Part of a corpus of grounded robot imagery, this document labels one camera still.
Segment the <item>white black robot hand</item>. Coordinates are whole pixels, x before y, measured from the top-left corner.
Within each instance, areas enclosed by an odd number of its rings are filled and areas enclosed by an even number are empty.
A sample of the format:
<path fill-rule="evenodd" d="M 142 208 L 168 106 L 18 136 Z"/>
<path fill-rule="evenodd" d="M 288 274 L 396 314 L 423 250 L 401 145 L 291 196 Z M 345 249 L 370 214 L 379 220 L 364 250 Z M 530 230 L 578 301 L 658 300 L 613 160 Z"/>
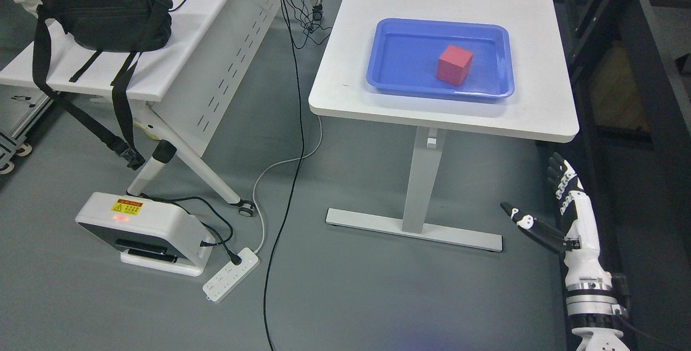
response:
<path fill-rule="evenodd" d="M 508 202 L 501 202 L 500 206 L 521 233 L 550 252 L 565 255 L 568 291 L 609 292 L 613 287 L 612 276 L 600 265 L 600 240 L 591 199 L 570 162 L 555 153 L 548 164 L 548 182 L 553 187 L 560 220 L 570 226 L 567 233 Z"/>

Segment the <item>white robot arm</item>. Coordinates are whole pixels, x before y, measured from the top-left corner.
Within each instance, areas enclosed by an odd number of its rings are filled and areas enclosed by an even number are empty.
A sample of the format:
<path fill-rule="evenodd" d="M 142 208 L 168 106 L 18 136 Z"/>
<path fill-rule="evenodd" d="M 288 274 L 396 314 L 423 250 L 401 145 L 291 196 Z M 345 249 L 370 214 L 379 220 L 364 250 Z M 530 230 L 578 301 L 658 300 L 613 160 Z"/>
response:
<path fill-rule="evenodd" d="M 629 350 L 617 324 L 625 310 L 614 297 L 611 274 L 568 276 L 565 286 L 572 334 L 580 337 L 577 350 Z"/>

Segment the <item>black shoulder bag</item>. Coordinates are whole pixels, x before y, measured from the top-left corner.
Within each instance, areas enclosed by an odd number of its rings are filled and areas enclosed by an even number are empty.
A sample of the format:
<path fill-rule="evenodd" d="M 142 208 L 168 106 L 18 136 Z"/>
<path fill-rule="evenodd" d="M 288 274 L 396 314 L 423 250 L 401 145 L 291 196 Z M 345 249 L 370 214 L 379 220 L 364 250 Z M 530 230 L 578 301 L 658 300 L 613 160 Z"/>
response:
<path fill-rule="evenodd" d="M 145 159 L 135 147 L 133 116 L 126 96 L 135 72 L 137 55 L 163 48 L 171 36 L 171 0 L 41 0 L 33 46 L 32 78 L 37 87 L 79 120 L 110 150 L 127 161 L 134 171 Z M 71 76 L 76 82 L 103 52 L 127 53 L 121 69 L 111 82 L 112 102 L 123 136 L 119 137 L 83 110 L 59 95 L 46 80 L 51 61 L 51 41 L 47 19 L 59 22 L 77 44 L 93 50 L 93 55 Z"/>

